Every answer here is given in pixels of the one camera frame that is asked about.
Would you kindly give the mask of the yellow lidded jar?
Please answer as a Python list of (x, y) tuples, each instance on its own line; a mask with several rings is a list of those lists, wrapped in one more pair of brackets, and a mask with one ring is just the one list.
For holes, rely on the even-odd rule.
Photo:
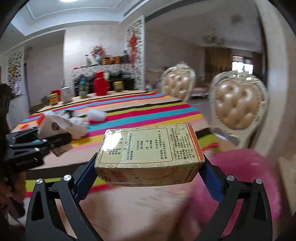
[(49, 96), (49, 105), (56, 105), (59, 103), (59, 95), (57, 93), (52, 93)]
[(123, 81), (116, 81), (113, 83), (113, 90), (115, 92), (122, 92), (124, 90), (124, 83)]

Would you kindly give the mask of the yellow printed cardboard box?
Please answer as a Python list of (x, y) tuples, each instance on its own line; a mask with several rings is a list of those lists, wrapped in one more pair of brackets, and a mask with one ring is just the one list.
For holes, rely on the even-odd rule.
[(149, 187), (193, 181), (205, 157), (190, 123), (105, 131), (94, 164), (111, 186)]

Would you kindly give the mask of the yellow lidded jar left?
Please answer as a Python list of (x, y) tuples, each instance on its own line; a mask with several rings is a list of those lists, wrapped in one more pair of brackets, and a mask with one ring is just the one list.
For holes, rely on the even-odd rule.
[(52, 93), (49, 96), (49, 105), (56, 105), (59, 103), (59, 95), (57, 93)]

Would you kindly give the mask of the pink fluffy cushion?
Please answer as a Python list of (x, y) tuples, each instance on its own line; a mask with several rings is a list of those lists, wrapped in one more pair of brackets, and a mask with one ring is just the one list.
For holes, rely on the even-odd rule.
[(214, 154), (195, 180), (190, 213), (201, 226), (196, 240), (272, 240), (280, 216), (278, 181), (252, 149)]

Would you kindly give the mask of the yellow lidded jar right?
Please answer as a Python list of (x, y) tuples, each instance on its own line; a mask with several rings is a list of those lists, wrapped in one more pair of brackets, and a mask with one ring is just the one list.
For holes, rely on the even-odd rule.
[(123, 81), (116, 81), (113, 83), (113, 90), (115, 92), (122, 92), (124, 90), (124, 83)]

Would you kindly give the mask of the red chinese knot decoration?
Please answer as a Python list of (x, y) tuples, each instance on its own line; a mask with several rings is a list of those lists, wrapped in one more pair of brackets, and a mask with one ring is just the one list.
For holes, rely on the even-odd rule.
[(134, 68), (135, 59), (137, 56), (137, 36), (135, 31), (132, 33), (132, 37), (129, 40), (128, 46), (130, 47), (130, 62), (132, 64), (132, 68)]

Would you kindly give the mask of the white ceramic teapot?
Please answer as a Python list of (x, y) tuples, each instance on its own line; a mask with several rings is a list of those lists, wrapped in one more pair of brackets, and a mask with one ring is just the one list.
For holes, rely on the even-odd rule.
[(72, 101), (73, 95), (72, 95), (71, 88), (69, 86), (65, 86), (61, 88), (60, 92), (61, 92), (61, 101), (64, 104), (67, 104)]

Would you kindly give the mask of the tufted beige chair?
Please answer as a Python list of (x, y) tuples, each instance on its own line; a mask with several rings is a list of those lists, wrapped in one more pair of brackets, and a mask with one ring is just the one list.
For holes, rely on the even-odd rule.
[(268, 106), (263, 82), (247, 71), (227, 71), (211, 81), (210, 130), (238, 148), (247, 148)]
[(181, 61), (165, 70), (161, 77), (161, 92), (187, 102), (193, 92), (196, 75), (187, 63)]

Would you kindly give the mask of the green floral bag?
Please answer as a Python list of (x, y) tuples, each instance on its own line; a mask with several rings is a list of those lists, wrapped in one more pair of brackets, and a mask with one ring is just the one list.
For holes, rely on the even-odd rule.
[(79, 96), (81, 98), (86, 98), (88, 95), (88, 89), (88, 79), (84, 75), (81, 75), (79, 81)]

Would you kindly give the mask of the red plastic jug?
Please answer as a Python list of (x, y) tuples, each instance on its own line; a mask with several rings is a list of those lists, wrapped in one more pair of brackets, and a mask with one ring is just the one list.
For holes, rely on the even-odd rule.
[(107, 95), (107, 92), (110, 88), (110, 85), (107, 80), (104, 78), (104, 72), (99, 71), (95, 73), (94, 79), (94, 93), (97, 96)]

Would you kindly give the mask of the pink flower bouquet vase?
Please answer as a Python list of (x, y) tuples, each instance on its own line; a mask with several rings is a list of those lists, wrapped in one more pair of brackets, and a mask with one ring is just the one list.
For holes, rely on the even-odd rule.
[(95, 61), (98, 65), (100, 65), (102, 59), (104, 59), (106, 57), (106, 52), (105, 52), (105, 48), (103, 47), (103, 45), (94, 46), (92, 48), (90, 54), (93, 56), (93, 58), (95, 59)]

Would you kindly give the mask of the white foam block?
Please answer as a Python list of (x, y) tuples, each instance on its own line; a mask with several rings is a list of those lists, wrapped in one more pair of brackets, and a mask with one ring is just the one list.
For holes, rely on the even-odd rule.
[(91, 108), (87, 111), (87, 121), (94, 123), (101, 123), (106, 120), (106, 113), (103, 111), (96, 110)]

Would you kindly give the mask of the striped colourful tablecloth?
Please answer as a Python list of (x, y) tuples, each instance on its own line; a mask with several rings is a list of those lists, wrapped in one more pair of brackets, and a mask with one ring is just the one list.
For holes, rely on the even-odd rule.
[(106, 113), (106, 120), (102, 123), (91, 122), (86, 136), (72, 141), (71, 150), (60, 157), (49, 154), (44, 158), (43, 166), (27, 171), (27, 197), (31, 196), (38, 178), (56, 181), (88, 162), (99, 150), (107, 129), (190, 123), (205, 154), (213, 154), (219, 150), (217, 138), (210, 133), (208, 123), (198, 109), (187, 102), (155, 91), (123, 91), (105, 96), (91, 94), (86, 99), (75, 97), (69, 104), (59, 103), (40, 109), (23, 120), (13, 131), (38, 126), (48, 111), (58, 114), (65, 110), (73, 110), (83, 118), (86, 118), (89, 110), (99, 110)]

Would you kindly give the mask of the sideboard with lace cloth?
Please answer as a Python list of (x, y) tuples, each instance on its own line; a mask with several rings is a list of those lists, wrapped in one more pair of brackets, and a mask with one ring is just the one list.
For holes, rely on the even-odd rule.
[(72, 70), (73, 91), (76, 96), (79, 95), (80, 79), (84, 77), (88, 81), (89, 93), (94, 92), (94, 80), (97, 72), (103, 71), (109, 74), (108, 82), (110, 91), (113, 90), (113, 83), (122, 81), (124, 90), (134, 90), (133, 69), (130, 63), (112, 64), (112, 65), (93, 65), (81, 67)]

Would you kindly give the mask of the near tufted beige chair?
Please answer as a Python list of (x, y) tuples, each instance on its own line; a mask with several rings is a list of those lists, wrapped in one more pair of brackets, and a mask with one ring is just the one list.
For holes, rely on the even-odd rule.
[(263, 82), (247, 71), (227, 71), (211, 81), (210, 130), (238, 148), (247, 148), (268, 106)]

